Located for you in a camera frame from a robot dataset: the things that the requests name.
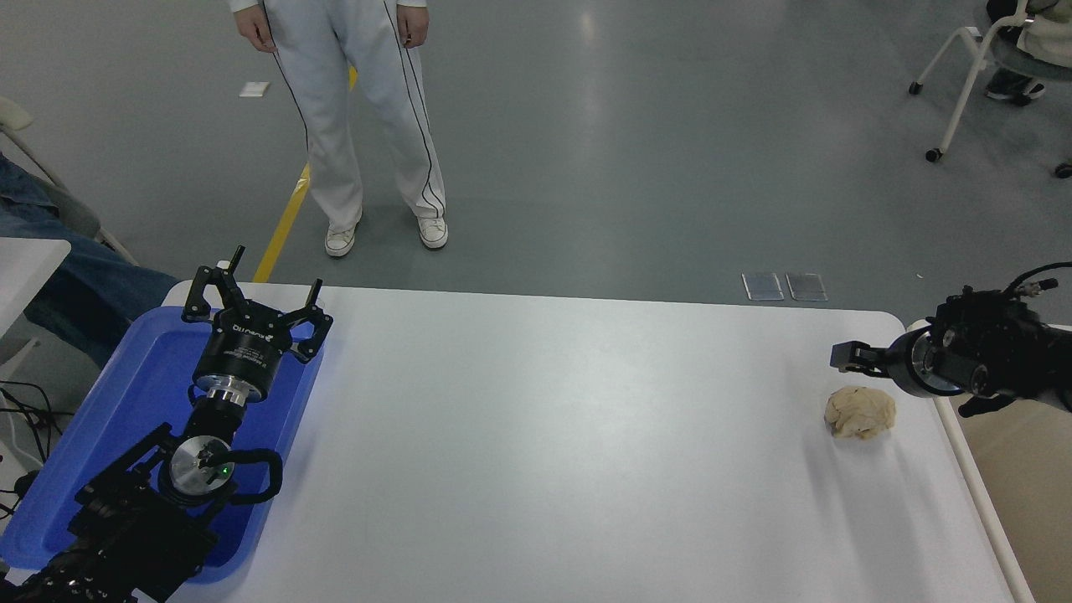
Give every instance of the white table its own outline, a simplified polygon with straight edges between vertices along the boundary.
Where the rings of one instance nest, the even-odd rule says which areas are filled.
[[[71,252],[65,240],[0,237],[0,335]]]
[[[283,310],[308,291],[242,286]],[[1023,584],[932,401],[828,366],[834,343],[892,342],[892,315],[337,288],[321,305],[336,325],[260,543],[173,601],[993,602]],[[823,408],[848,384],[892,395],[896,427],[833,439]]]

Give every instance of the gray floor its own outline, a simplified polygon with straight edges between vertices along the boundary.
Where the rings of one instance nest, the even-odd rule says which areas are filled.
[[[1026,108],[977,93],[941,164],[923,159],[966,54],[907,87],[978,1],[432,2],[450,244],[419,245],[358,99],[357,247],[327,258],[307,203],[271,280],[748,304],[742,271],[814,271],[821,306],[910,322],[1072,260],[1072,181],[1051,175],[1072,157],[1072,87]],[[239,99],[248,80],[272,86]],[[180,278],[237,244],[251,278],[304,162],[274,62],[222,0],[2,2],[0,95],[132,252]],[[1032,306],[1072,324],[1070,289]]]

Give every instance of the blue tray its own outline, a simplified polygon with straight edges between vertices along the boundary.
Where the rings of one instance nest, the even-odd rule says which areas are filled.
[[[79,509],[74,495],[89,480],[161,423],[181,432],[191,411],[187,388],[211,330],[208,323],[182,322],[181,312],[157,308],[123,337],[0,538],[9,564],[30,570],[47,564],[74,542],[66,530]],[[299,338],[311,334],[308,324],[295,332]],[[322,356],[308,365],[283,356],[268,398],[248,407],[235,448],[272,448],[285,464]],[[239,492],[260,491],[268,484],[267,466],[241,466],[235,480]],[[190,582],[215,582],[237,570],[256,545],[270,504],[228,505],[220,513],[211,524],[220,542]]]

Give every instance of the white pants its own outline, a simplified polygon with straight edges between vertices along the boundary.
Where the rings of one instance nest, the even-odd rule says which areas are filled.
[[[330,227],[361,216],[361,176],[349,135],[348,65],[384,123],[394,179],[418,218],[442,218],[443,175],[425,109],[420,57],[397,33],[394,0],[265,0],[283,77],[306,122],[309,194]]]

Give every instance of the shoe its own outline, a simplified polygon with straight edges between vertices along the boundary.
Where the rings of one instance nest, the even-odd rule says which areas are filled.
[[[1024,95],[1033,101],[1034,99],[1038,99],[1039,97],[1045,93],[1046,93],[1046,87],[1043,86],[1042,84],[1036,84],[1034,86],[1031,86],[1030,90],[1024,92]]]
[[[443,218],[417,218],[420,242],[429,249],[440,249],[447,245],[447,221]]]
[[[357,225],[361,223],[361,214],[362,211],[359,209],[357,211],[357,222],[345,231],[337,231],[328,226],[328,234],[324,237],[324,251],[326,251],[328,255],[332,258],[342,258],[343,255],[349,253],[349,250],[354,248],[354,238]]]
[[[1022,94],[1014,94],[1012,92],[996,92],[987,88],[986,98],[994,99],[995,101],[1011,101],[1017,97],[1027,97],[1028,99],[1031,99],[1033,101],[1034,99],[1038,99],[1045,92],[1046,92],[1046,87],[1042,84],[1036,84],[1034,86],[1031,86],[1030,90]]]

